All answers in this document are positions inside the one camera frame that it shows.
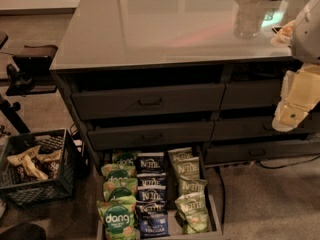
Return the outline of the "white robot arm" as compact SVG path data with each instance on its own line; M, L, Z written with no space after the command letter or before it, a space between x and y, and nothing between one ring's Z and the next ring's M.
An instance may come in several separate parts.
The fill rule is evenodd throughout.
M272 127L288 132L320 102L320 0L310 0L296 19L284 25L271 39L276 47L289 47L292 57L303 63L287 71Z

